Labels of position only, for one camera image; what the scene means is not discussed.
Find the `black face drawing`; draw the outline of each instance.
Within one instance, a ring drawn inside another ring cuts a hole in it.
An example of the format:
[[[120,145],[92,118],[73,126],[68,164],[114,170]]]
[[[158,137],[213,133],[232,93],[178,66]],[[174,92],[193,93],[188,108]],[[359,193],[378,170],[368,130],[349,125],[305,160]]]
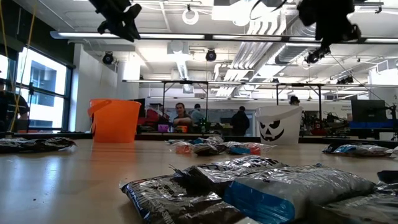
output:
[[[283,129],[280,133],[276,134],[275,132],[278,131],[278,127],[280,125],[280,121],[274,121],[271,124],[267,125],[260,123],[260,135],[265,141],[276,141],[278,140],[283,134],[285,129]]]

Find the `person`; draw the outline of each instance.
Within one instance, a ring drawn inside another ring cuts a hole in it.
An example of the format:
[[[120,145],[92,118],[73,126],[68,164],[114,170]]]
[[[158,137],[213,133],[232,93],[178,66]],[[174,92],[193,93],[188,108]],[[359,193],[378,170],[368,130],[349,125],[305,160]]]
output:
[[[177,103],[175,105],[177,111],[177,117],[174,118],[173,124],[175,126],[188,126],[188,130],[192,127],[192,119],[185,111],[185,105],[183,103]]]
[[[297,98],[297,96],[292,96],[292,97],[290,97],[289,104],[292,106],[300,106],[300,100],[299,100],[299,98]]]
[[[234,136],[244,136],[246,130],[250,127],[250,121],[244,112],[245,110],[244,106],[239,107],[239,111],[231,119],[232,134]]]
[[[204,118],[204,115],[200,112],[199,103],[195,104],[194,109],[189,112],[189,115],[191,116],[192,122],[194,124],[199,123],[201,119]]]
[[[290,105],[292,106],[300,106],[300,100],[297,96],[292,96],[290,97]],[[306,129],[309,129],[309,126],[306,127],[305,125],[305,112],[301,112],[301,121],[300,121],[300,130],[305,131]]]
[[[0,131],[8,131],[16,109],[15,95],[5,90],[6,81],[0,78]],[[18,102],[19,119],[28,120],[29,107],[26,100],[20,96]]]

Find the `jack-o'-lantern face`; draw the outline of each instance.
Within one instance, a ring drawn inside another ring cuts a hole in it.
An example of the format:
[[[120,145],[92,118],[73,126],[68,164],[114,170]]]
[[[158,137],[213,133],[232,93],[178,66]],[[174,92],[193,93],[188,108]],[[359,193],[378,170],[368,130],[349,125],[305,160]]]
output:
[[[283,134],[285,129],[280,127],[280,121],[274,121],[269,124],[260,122],[260,135],[265,141],[278,140]]]

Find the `table surface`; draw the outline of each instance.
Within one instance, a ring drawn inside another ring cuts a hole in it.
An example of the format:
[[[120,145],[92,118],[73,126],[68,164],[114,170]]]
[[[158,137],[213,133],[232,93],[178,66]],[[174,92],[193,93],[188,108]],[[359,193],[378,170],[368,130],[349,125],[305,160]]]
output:
[[[120,182],[172,174],[178,169],[237,156],[197,157],[169,150],[162,141],[98,144],[40,154],[0,154],[0,223],[140,223]],[[326,155],[325,145],[278,146],[267,156],[289,165],[322,163],[377,182],[376,172],[397,170],[388,158]]]

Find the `orange plastic pail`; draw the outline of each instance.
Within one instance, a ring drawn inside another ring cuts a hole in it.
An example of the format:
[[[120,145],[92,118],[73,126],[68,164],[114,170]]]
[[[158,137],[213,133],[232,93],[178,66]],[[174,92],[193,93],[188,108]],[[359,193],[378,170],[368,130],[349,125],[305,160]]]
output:
[[[129,100],[90,100],[94,142],[130,143],[136,138],[141,104]]]

